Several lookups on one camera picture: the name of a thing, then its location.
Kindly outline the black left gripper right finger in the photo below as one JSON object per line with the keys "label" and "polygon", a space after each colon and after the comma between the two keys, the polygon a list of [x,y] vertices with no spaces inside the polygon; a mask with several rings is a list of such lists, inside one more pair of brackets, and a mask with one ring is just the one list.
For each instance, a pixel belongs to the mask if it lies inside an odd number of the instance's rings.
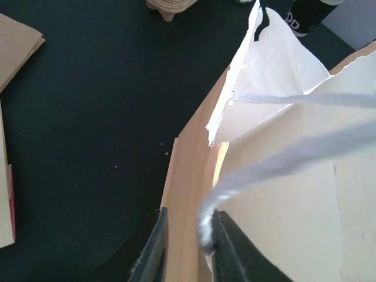
{"label": "black left gripper right finger", "polygon": [[225,211],[215,211],[212,219],[214,281],[291,282],[250,241]]}

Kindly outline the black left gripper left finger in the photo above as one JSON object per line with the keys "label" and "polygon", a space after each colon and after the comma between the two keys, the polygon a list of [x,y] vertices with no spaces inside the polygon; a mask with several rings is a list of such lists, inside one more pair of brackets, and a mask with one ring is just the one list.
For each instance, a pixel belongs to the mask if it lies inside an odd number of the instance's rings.
{"label": "black left gripper left finger", "polygon": [[130,271],[128,281],[165,281],[168,242],[168,211],[166,207],[162,207],[148,218],[146,242]]}

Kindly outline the orange kraft paper bag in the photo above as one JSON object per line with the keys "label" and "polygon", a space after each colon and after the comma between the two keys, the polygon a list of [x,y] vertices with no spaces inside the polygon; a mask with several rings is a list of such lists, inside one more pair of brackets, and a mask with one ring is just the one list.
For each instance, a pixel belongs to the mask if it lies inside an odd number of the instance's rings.
{"label": "orange kraft paper bag", "polygon": [[214,212],[245,241],[234,281],[375,280],[375,44],[333,70],[255,1],[248,29],[174,141],[166,281],[212,281]]}

